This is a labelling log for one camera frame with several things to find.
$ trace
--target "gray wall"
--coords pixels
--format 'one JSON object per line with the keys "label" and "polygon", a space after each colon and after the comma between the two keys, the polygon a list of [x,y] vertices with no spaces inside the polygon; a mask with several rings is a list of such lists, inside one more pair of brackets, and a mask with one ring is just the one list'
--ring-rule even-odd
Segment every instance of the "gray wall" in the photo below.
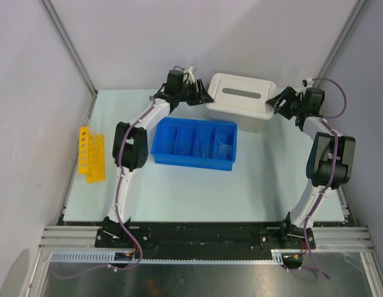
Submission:
{"label": "gray wall", "polygon": [[158,88],[173,65],[282,87],[318,73],[356,0],[53,0],[97,89]]}
{"label": "gray wall", "polygon": [[[333,125],[356,138],[347,193],[360,223],[370,227],[383,266],[383,0],[371,1],[327,77],[348,97],[346,113]],[[342,108],[341,93],[326,89],[325,114]]]}
{"label": "gray wall", "polygon": [[90,101],[40,3],[0,1],[0,296],[24,284]]}

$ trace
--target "yellow rack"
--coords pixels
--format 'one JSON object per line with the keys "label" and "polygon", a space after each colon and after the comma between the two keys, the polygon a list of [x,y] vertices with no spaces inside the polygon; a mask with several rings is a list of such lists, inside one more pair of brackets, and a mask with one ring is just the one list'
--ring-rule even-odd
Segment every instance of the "yellow rack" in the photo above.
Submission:
{"label": "yellow rack", "polygon": [[80,128],[79,174],[87,176],[87,183],[106,179],[104,135],[91,134],[88,126]]}

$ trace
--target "white storage container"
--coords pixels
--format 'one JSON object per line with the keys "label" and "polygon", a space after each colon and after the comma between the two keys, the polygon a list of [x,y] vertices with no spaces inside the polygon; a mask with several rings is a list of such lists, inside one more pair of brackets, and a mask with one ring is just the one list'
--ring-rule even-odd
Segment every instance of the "white storage container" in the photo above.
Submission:
{"label": "white storage container", "polygon": [[277,86],[268,80],[217,73],[208,89],[215,100],[206,104],[209,118],[236,123],[241,130],[260,132],[273,115],[273,109],[265,102],[276,91]]}

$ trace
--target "blue divided tray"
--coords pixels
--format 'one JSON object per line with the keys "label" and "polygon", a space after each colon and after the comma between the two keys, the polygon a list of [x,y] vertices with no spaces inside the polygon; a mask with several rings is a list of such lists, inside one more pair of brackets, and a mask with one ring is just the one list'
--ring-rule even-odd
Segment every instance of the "blue divided tray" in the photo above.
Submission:
{"label": "blue divided tray", "polygon": [[231,171],[236,155],[233,123],[165,118],[157,125],[155,163]]}

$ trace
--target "light blue table surface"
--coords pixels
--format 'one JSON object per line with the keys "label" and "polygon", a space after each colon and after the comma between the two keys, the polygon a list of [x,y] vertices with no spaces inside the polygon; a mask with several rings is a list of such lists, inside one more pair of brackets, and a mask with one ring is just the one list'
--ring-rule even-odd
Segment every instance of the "light blue table surface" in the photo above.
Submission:
{"label": "light blue table surface", "polygon": [[[64,221],[102,221],[113,199],[116,166],[111,156],[118,122],[136,118],[156,90],[101,90],[91,125],[105,135],[106,181],[87,184],[75,175]],[[203,105],[181,103],[173,117],[207,119]],[[149,150],[155,130],[148,136]],[[155,164],[150,155],[134,179],[133,221],[272,222],[280,221],[297,204],[307,183],[306,162],[312,140],[294,119],[275,115],[260,133],[238,130],[233,171]],[[317,221],[343,221],[333,193],[317,211]]]}

